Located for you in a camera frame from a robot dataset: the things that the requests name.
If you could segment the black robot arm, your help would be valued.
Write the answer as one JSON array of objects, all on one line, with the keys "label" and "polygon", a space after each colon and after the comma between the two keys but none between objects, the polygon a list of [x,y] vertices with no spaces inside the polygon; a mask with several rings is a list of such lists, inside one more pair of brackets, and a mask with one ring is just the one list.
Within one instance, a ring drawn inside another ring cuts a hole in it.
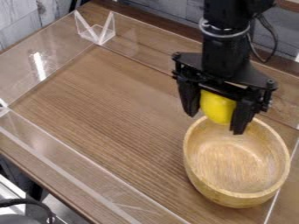
[{"label": "black robot arm", "polygon": [[189,116],[203,109],[203,91],[221,95],[237,103],[229,122],[234,134],[245,133],[256,114],[269,111],[277,81],[260,72],[250,56],[256,22],[272,29],[264,12],[276,0],[205,0],[199,28],[203,36],[202,52],[175,52],[173,61],[182,99]]}]

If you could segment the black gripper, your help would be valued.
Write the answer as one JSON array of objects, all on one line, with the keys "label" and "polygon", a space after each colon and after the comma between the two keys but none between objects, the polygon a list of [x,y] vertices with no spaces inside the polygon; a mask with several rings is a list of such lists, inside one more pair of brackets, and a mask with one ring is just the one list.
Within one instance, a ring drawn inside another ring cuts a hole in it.
[{"label": "black gripper", "polygon": [[201,91],[238,101],[230,130],[242,135],[256,113],[269,110],[277,82],[252,65],[258,55],[253,44],[254,25],[243,29],[219,28],[207,19],[199,23],[203,32],[202,52],[178,52],[173,55],[182,107],[190,117],[201,109]]}]

